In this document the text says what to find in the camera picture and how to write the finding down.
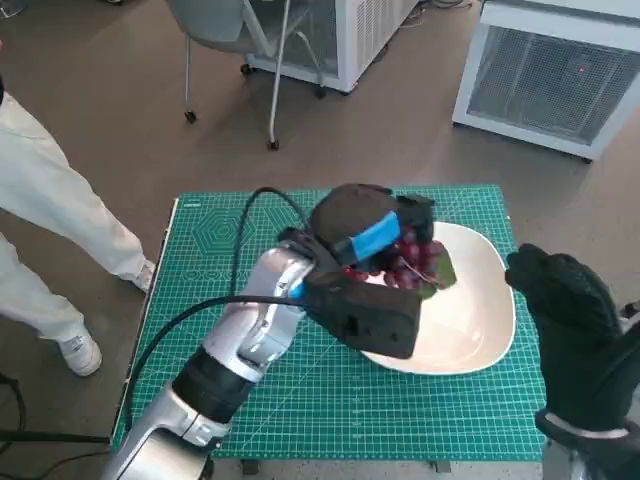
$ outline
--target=white appliance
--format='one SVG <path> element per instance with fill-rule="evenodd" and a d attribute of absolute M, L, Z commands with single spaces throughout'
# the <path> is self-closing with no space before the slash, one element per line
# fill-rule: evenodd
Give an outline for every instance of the white appliance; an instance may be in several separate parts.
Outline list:
<path fill-rule="evenodd" d="M 359 78 L 398 30 L 418 0 L 313 0 L 311 44 L 323 63 L 326 86 L 350 93 Z M 282 74 L 315 83 L 317 74 L 304 45 L 292 38 Z M 250 55 L 251 66 L 275 71 L 275 62 Z"/>
<path fill-rule="evenodd" d="M 490 1 L 453 115 L 598 159 L 640 104 L 640 2 Z"/>

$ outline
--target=white plate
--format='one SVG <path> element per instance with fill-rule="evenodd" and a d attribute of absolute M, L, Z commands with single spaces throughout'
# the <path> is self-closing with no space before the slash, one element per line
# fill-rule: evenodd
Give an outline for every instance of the white plate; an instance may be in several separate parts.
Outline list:
<path fill-rule="evenodd" d="M 423 375 L 458 375 L 494 365 L 509 351 L 516 327 L 511 288 L 494 246 L 475 230 L 435 223 L 458 282 L 422 302 L 420 332 L 408 360 L 362 352 L 386 368 Z M 382 275 L 370 278 L 384 284 Z"/>

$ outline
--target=white sneaker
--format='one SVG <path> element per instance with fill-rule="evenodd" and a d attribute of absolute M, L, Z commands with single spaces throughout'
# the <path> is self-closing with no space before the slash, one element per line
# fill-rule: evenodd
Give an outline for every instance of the white sneaker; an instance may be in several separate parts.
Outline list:
<path fill-rule="evenodd" d="M 150 262 L 149 260 L 145 260 L 144 265 L 142 265 L 142 270 L 140 270 L 140 273 L 136 277 L 131 279 L 131 283 L 133 283 L 144 293 L 149 293 L 149 288 L 151 288 L 151 280 L 153 280 L 153 272 L 155 271 L 156 264 Z"/>
<path fill-rule="evenodd" d="M 69 340 L 58 341 L 58 346 L 65 362 L 76 375 L 87 377 L 102 365 L 100 347 L 84 325 Z"/>

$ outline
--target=green cutting mat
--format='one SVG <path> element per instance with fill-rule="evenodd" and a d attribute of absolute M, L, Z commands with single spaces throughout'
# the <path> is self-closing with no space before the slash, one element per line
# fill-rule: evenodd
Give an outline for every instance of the green cutting mat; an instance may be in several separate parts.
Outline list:
<path fill-rule="evenodd" d="M 436 200 L 438 220 L 485 235 L 503 258 L 514 239 L 497 186 L 398 188 Z M 327 191 L 296 191 L 307 211 Z M 173 316 L 227 293 L 234 234 L 247 193 L 188 193 L 178 201 L 166 239 L 138 355 Z M 298 225 L 279 198 L 256 202 L 243 239 L 240 284 L 276 234 Z M 534 412 L 543 405 L 535 327 L 516 296 L 517 330 L 507 356 L 479 373 L 455 377 L 386 370 L 305 320 L 289 352 L 269 370 L 233 420 L 215 455 L 241 458 L 538 460 L 543 437 Z M 221 308 L 174 330 L 149 359 L 136 388 L 140 415 L 173 378 Z M 115 443 L 121 440 L 117 425 Z"/>

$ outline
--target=floor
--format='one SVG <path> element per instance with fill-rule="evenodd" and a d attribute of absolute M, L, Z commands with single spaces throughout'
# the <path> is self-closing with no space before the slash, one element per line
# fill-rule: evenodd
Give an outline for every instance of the floor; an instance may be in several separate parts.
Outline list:
<path fill-rule="evenodd" d="M 452 128 L 477 5 L 428 11 L 422 25 L 401 30 L 350 97 L 330 94 L 318 101 L 304 84 L 285 81 L 278 122 L 283 148 L 268 153 L 270 77 L 258 74 L 246 82 L 235 56 L 195 49 L 199 121 L 185 123 L 183 41 L 164 2 L 130 0 L 120 8 L 90 0 L 30 4 L 20 16 L 0 21 L 7 89 L 50 129 L 71 164 L 139 235 L 151 258 L 158 254 L 173 198 L 187 190 L 495 182 L 504 190 L 519 242 L 577 255 L 602 275 L 619 302 L 640 295 L 640 114 L 591 166 Z M 0 365 L 20 380 L 29 426 L 108 435 L 141 295 L 66 240 L 3 213 L 0 231 L 52 290 L 86 314 L 105 358 L 98 374 L 75 378 L 51 345 L 22 325 L 0 322 Z M 0 428 L 13 425 L 14 408 L 0 392 Z M 59 458 L 94 450 L 15 447 L 0 459 L 0 470 L 35 474 Z M 96 478 L 101 465 L 102 460 L 85 460 L 48 478 Z M 218 478 L 239 477 L 235 464 L 222 462 L 219 468 L 226 475 Z M 418 463 L 268 462 L 259 478 L 431 475 Z M 483 476 L 533 480 L 540 472 L 527 464 L 456 464 L 449 478 Z"/>

